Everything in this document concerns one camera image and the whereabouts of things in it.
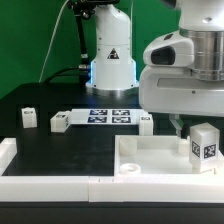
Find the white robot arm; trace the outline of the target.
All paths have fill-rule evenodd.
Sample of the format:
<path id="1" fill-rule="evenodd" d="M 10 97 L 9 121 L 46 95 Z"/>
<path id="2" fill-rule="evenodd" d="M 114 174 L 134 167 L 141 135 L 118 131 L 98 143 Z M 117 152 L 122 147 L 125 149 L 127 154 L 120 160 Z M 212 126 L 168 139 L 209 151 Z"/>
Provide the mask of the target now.
<path id="1" fill-rule="evenodd" d="M 86 87 L 116 96 L 138 88 L 147 112 L 224 117 L 224 0 L 157 1 L 180 12 L 178 29 L 170 32 L 158 10 L 144 13 L 140 75 L 131 57 L 130 23 L 112 4 L 96 5 L 97 54 Z"/>

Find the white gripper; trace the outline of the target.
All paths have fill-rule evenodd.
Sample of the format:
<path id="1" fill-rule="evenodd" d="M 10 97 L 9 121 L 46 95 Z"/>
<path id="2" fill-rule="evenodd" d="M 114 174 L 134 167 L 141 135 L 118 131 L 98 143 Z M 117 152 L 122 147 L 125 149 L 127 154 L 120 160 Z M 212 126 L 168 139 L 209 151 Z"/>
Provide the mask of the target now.
<path id="1" fill-rule="evenodd" d="M 140 76 L 139 104 L 148 112 L 170 114 L 176 135 L 186 139 L 180 115 L 224 117 L 224 81 L 198 80 L 184 68 L 146 66 Z"/>

